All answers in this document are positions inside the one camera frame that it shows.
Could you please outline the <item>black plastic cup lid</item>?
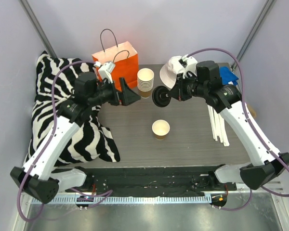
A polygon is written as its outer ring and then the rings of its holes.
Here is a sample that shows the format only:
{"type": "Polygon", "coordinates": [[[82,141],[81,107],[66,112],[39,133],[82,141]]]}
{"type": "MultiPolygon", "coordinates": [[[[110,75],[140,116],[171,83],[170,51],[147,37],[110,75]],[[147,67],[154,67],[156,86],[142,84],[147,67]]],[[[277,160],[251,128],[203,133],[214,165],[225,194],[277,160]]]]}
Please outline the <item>black plastic cup lid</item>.
{"type": "Polygon", "coordinates": [[[171,97],[168,95],[170,91],[167,87],[158,86],[152,92],[152,100],[158,107],[166,107],[171,101],[171,97]]]}

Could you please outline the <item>brown paper coffee cup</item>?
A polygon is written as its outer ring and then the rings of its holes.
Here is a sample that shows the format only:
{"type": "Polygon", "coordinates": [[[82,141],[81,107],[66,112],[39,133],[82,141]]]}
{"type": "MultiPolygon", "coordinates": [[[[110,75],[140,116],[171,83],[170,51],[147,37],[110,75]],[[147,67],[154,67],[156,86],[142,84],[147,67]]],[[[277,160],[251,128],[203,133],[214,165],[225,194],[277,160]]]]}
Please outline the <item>brown paper coffee cup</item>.
{"type": "Polygon", "coordinates": [[[157,140],[163,140],[170,131],[170,125],[166,120],[156,120],[152,124],[152,132],[157,140]]]}

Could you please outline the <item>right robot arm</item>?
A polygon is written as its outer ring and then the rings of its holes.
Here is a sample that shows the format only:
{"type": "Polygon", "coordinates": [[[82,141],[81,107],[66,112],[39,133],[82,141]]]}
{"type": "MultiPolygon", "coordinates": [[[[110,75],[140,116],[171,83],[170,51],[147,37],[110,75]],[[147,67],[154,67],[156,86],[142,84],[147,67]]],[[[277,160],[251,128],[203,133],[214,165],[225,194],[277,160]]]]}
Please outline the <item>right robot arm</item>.
{"type": "Polygon", "coordinates": [[[192,57],[183,62],[180,56],[175,56],[163,65],[159,75],[165,86],[162,93],[155,93],[155,98],[162,100],[163,106],[171,99],[203,98],[230,125],[249,155],[247,164],[219,167],[208,177],[210,188],[219,190],[226,182],[238,182],[257,190],[289,166],[289,153],[281,153],[258,125],[251,125],[254,119],[242,104],[241,93],[234,85],[223,83],[217,63],[198,63],[192,57]]]}

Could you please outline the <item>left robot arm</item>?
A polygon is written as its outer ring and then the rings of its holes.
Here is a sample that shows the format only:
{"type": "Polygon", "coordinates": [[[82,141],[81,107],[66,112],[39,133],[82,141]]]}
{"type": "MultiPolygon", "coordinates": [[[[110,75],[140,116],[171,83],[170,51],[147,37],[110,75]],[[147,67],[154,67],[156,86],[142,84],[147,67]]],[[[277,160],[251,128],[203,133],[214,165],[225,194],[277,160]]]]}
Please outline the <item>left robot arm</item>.
{"type": "Polygon", "coordinates": [[[47,204],[58,192],[78,187],[88,192],[93,180],[82,167],[53,173],[54,165],[71,140],[72,136],[88,120],[92,108],[109,103],[128,106],[138,100],[140,95],[129,88],[124,78],[119,79],[121,86],[117,90],[108,79],[99,81],[93,72],[85,72],[75,80],[74,94],[64,101],[54,124],[42,144],[23,167],[14,167],[10,175],[21,192],[47,204]]]}

